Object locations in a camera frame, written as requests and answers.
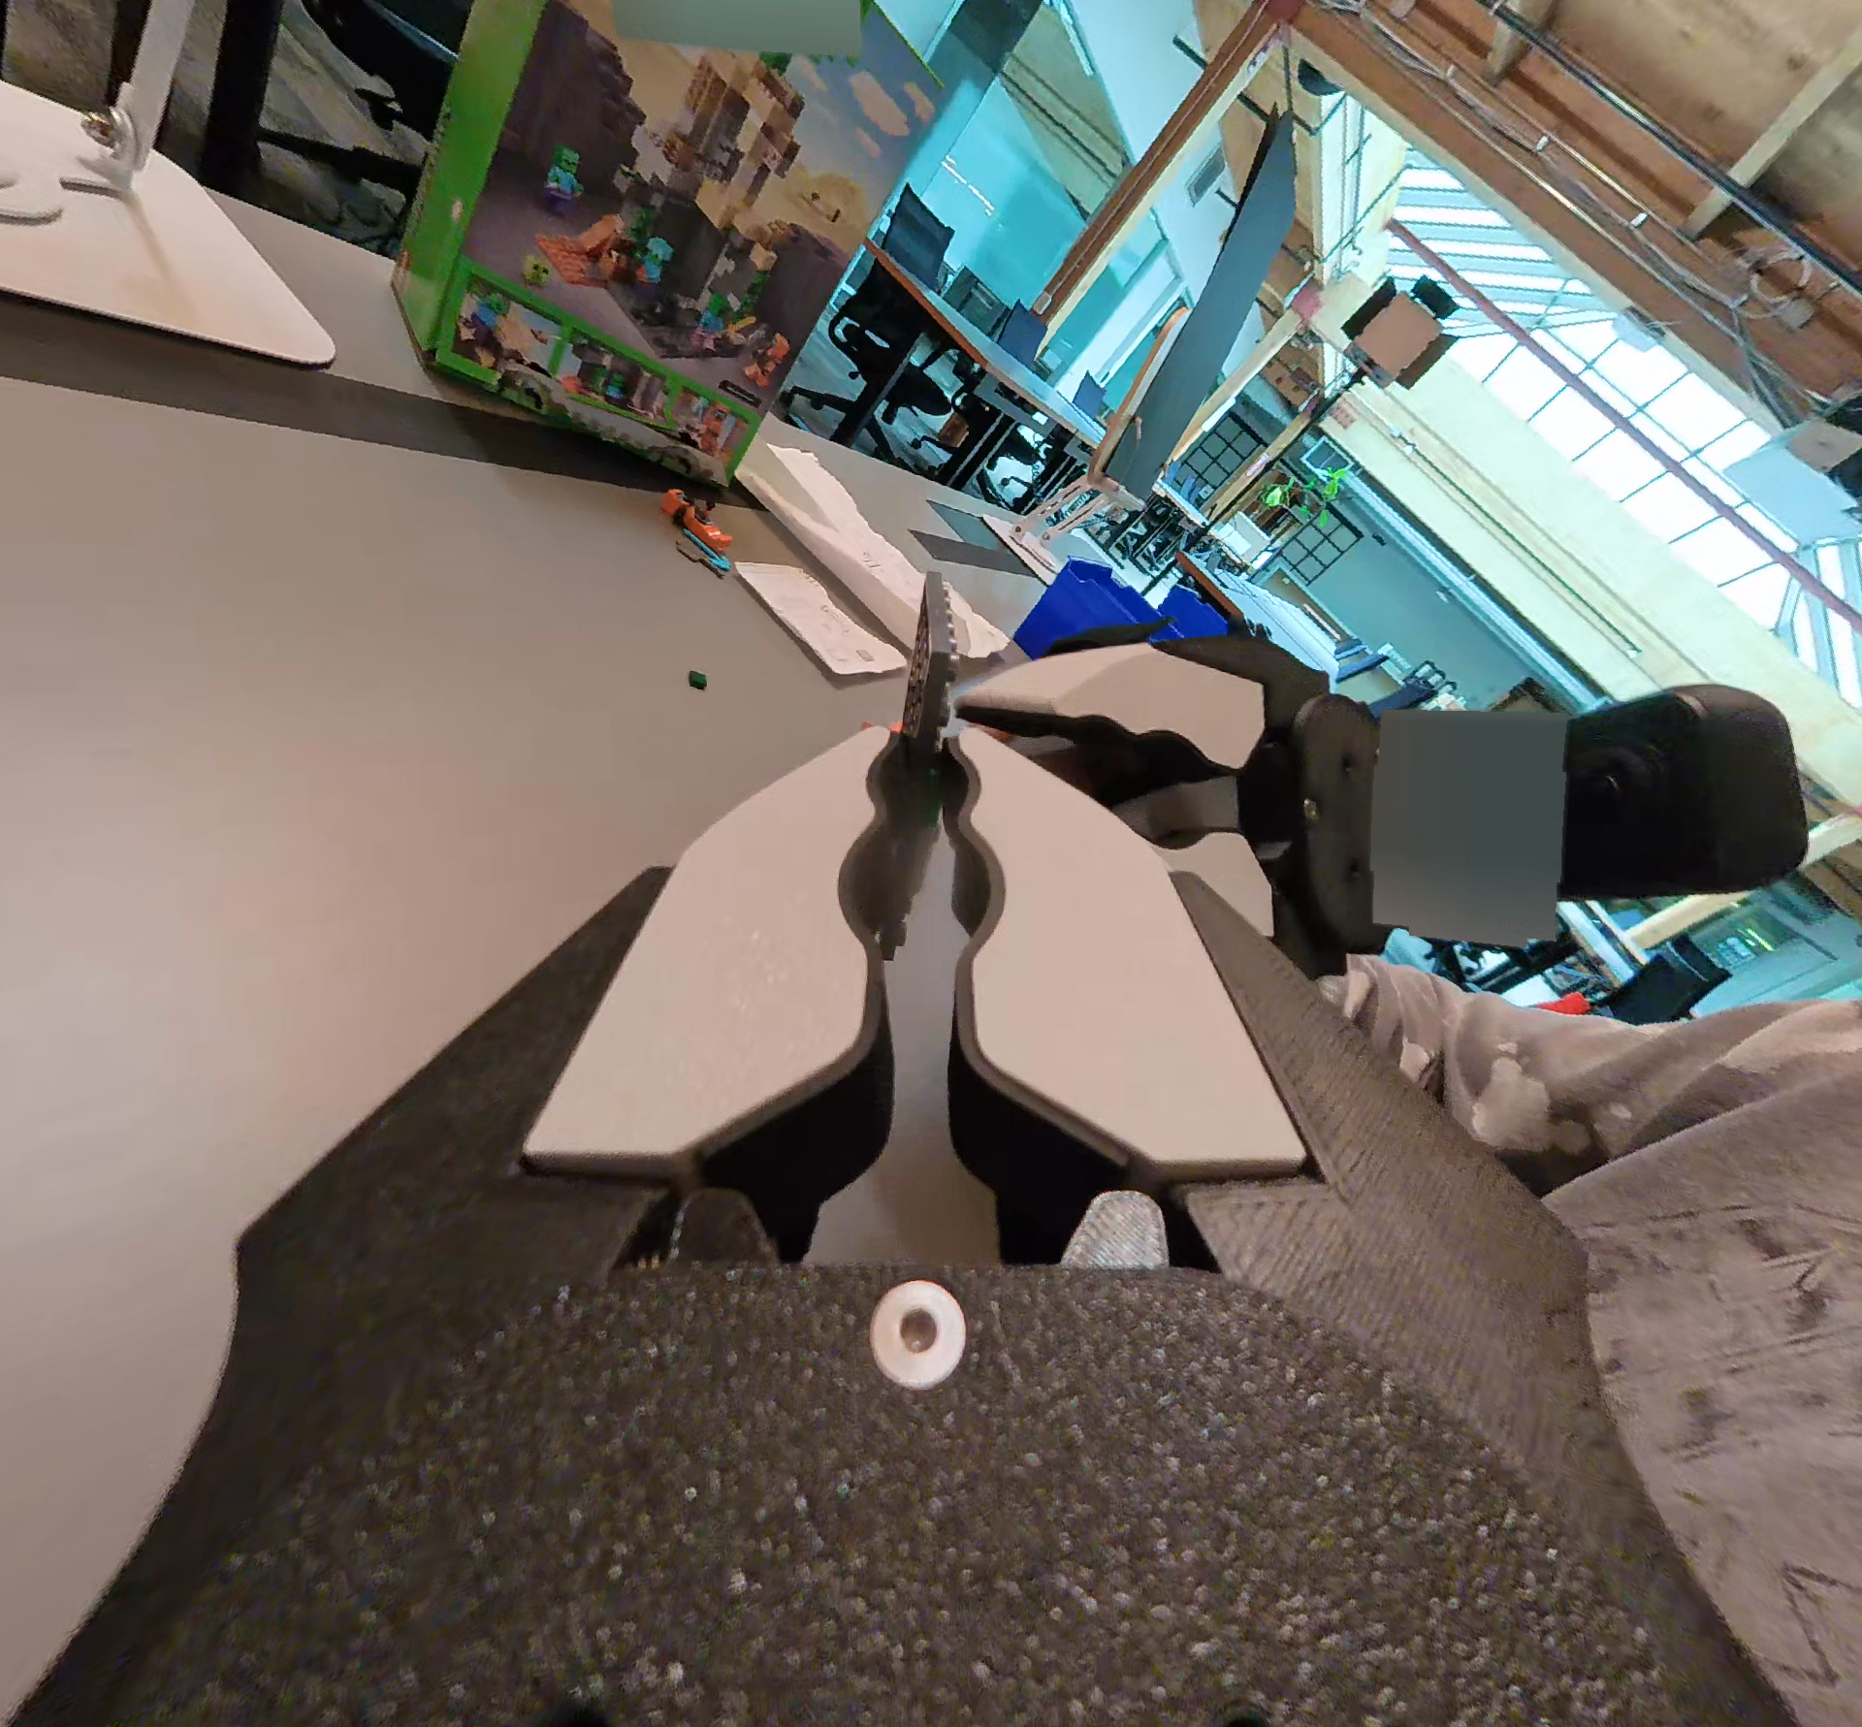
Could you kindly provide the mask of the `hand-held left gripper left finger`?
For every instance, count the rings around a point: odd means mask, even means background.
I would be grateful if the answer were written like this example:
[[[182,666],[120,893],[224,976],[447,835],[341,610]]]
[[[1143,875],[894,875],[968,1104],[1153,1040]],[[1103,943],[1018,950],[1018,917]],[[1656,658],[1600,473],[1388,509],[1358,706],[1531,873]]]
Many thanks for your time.
[[[524,1134],[528,1171],[731,1189],[803,1259],[892,1132],[886,980],[848,873],[890,746],[854,732],[683,851]]]

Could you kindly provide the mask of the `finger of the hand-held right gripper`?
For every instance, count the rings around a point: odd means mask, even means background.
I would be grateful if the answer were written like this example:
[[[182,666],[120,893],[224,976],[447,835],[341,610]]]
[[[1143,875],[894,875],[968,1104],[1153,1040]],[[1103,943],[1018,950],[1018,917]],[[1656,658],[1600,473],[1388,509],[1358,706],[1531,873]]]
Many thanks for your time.
[[[1274,935],[1272,887],[1240,831],[1236,779],[1163,783],[1121,801],[1121,821],[1171,873],[1199,877],[1262,937]]]
[[[1016,738],[1238,769],[1268,732],[1262,688],[1189,658],[1037,658],[960,692],[960,718]]]

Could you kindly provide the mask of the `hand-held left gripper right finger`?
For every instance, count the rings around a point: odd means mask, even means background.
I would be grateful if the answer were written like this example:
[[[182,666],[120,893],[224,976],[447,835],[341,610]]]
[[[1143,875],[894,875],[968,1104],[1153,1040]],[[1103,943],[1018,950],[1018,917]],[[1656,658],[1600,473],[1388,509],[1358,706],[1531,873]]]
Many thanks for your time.
[[[948,746],[946,1118],[1006,1263],[1055,1263],[1087,1203],[1282,1181],[1308,1145],[1167,855],[982,728]]]

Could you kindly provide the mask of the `large dark grey lego plate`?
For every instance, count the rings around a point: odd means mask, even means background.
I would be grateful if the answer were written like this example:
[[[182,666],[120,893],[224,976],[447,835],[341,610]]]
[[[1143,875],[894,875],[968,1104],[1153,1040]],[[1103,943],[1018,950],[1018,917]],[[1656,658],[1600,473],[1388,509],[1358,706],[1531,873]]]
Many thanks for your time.
[[[942,825],[942,738],[960,660],[956,610],[940,572],[924,574],[904,704],[884,763],[886,855],[878,945],[892,958],[906,937],[928,851]]]

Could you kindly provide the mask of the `light panel on arm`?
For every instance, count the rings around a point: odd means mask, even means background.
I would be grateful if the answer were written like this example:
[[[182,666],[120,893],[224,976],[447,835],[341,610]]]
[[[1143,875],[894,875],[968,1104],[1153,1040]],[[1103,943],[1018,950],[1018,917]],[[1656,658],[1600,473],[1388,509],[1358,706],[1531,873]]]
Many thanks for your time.
[[[1453,292],[1427,274],[1407,288],[1384,276],[1342,322],[1346,366],[1374,385],[1411,387],[1451,348],[1455,310]]]

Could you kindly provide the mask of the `person's right forearm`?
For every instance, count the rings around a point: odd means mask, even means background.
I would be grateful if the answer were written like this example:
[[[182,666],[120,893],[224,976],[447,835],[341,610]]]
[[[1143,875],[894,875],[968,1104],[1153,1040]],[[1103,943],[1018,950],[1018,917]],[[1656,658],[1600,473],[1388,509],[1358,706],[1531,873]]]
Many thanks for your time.
[[[1318,990],[1400,1074],[1547,1193],[1738,1110],[1857,1110],[1855,998],[1630,1024],[1350,956]]]

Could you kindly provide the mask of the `orange and teal lego assembly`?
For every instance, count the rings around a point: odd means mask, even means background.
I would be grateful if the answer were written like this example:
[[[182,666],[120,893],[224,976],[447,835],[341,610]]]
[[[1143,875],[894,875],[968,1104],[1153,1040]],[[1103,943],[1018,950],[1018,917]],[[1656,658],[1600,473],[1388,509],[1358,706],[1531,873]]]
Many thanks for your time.
[[[679,553],[701,564],[709,574],[731,574],[733,537],[713,521],[713,501],[695,497],[681,487],[669,487],[660,509],[673,529]]]

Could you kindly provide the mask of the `colourful lego box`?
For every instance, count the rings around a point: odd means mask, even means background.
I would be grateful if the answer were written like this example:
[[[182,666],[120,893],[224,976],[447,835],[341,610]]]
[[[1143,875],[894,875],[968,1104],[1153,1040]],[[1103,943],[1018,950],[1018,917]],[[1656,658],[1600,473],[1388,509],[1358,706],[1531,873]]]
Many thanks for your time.
[[[624,0],[644,17],[644,0]],[[876,0],[848,53],[473,0],[393,260],[415,350],[727,485],[942,105]]]

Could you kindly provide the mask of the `blue plastic storage bin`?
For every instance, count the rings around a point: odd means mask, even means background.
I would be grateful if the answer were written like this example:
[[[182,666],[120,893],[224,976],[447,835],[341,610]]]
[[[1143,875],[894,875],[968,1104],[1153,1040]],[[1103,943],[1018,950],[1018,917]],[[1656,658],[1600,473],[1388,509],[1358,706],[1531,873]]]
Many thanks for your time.
[[[1067,561],[1012,632],[1012,644],[1037,658],[1081,634],[1131,630],[1137,640],[1199,640],[1220,636],[1230,622],[1187,582],[1173,582],[1159,606],[1109,564]]]

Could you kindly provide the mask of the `white crumpled paper bag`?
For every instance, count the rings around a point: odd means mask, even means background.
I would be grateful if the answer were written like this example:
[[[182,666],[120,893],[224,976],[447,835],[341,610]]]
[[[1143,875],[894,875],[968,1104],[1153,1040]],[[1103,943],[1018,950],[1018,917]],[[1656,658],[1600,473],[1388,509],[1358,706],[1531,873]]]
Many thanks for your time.
[[[735,459],[735,483],[797,543],[831,582],[852,598],[870,628],[908,648],[918,628],[918,600],[928,561],[904,551],[868,513],[908,523],[936,521],[972,499],[894,463],[821,441],[767,417]]]

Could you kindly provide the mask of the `white instruction sheet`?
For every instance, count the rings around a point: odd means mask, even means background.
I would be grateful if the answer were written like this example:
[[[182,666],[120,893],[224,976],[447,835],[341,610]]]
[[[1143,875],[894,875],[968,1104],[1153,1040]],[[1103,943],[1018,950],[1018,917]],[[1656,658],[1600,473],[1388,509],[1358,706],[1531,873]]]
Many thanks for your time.
[[[852,620],[823,582],[795,564],[737,561],[749,594],[835,678],[882,676],[906,668],[904,654]]]

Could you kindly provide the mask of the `brown-edged office desk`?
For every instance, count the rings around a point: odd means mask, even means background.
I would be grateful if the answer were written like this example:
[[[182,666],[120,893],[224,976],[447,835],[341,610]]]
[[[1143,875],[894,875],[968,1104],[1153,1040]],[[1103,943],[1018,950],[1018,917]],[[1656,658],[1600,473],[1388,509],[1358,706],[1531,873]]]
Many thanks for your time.
[[[1103,433],[1093,413],[1079,409],[1041,379],[1035,368],[1002,340],[956,314],[870,236],[860,242],[860,250],[870,256],[872,270],[884,272],[902,296],[912,342],[930,340],[938,350],[956,352],[972,368],[968,409],[956,405],[966,423],[966,439],[946,451],[934,471],[938,483],[966,489],[1006,451],[1012,437],[1030,443],[1039,485],[1053,485],[1085,469]]]

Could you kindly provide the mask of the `wood-rimmed panel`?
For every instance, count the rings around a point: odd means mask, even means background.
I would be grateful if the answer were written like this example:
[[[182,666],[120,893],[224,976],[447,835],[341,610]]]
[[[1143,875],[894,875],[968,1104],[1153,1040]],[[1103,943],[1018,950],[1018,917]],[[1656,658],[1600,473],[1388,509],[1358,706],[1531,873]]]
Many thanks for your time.
[[[1113,507],[1141,507],[1222,375],[1294,218],[1290,135],[1288,117],[1270,115],[1201,294],[1155,332],[1087,463],[1085,485]]]

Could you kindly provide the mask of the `black office chair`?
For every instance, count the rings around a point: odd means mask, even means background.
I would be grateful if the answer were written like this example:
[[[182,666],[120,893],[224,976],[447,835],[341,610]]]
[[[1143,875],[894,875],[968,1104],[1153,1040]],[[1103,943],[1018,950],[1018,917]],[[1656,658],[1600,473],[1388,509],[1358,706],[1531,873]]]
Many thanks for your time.
[[[868,427],[888,421],[898,409],[926,413],[936,421],[950,411],[948,395],[914,362],[924,316],[916,300],[882,266],[870,266],[827,334],[858,375],[858,391],[843,401],[831,435],[852,445]]]

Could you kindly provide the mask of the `large window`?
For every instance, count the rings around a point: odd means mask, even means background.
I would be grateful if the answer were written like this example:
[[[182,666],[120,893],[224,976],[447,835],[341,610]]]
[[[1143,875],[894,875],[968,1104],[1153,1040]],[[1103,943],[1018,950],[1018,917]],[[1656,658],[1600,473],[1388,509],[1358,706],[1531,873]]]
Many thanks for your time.
[[[1505,411],[1859,702],[1857,517],[1785,501],[1766,431],[1439,163],[1406,149],[1386,268],[1455,300],[1455,362]]]

